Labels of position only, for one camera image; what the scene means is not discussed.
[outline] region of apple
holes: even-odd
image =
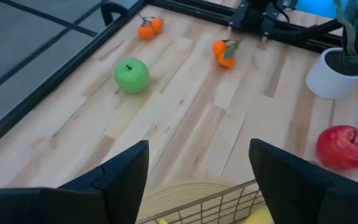
[[[121,61],[114,71],[114,78],[118,86],[128,93],[142,92],[150,83],[149,69],[136,58]]]
[[[357,169],[358,129],[339,125],[323,131],[317,140],[317,157],[330,169]]]

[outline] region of wire basket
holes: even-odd
[[[137,224],[232,224],[265,205],[255,180],[137,221]]]

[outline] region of wooden table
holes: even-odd
[[[141,139],[150,141],[147,190],[192,178],[239,184],[254,178],[251,138],[316,160],[322,130],[358,127],[358,91],[325,100],[307,89],[318,54],[152,6],[142,15],[163,17],[165,32],[141,41],[134,18],[0,139],[0,187],[57,187]],[[304,26],[326,20],[291,12]],[[231,70],[216,65],[211,48],[228,38],[242,40]],[[143,94],[127,95],[114,82],[128,57],[150,69]],[[343,175],[358,180],[358,171]]]

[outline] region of floor tile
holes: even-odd
[[[0,3],[0,77],[63,29]]]
[[[91,40],[70,31],[56,44],[0,86],[0,118],[45,81],[56,69]]]
[[[118,17],[119,14],[113,15],[113,18],[118,18]],[[82,23],[80,23],[80,26],[95,32],[101,32],[106,28],[100,10],[97,10],[96,12],[92,13],[92,15],[90,15]]]
[[[13,0],[52,16],[74,22],[100,0]]]

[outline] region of tangerine leaf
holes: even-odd
[[[236,44],[231,45],[227,48],[226,52],[223,55],[223,59],[227,60],[234,57],[234,54],[236,53],[237,47]]]

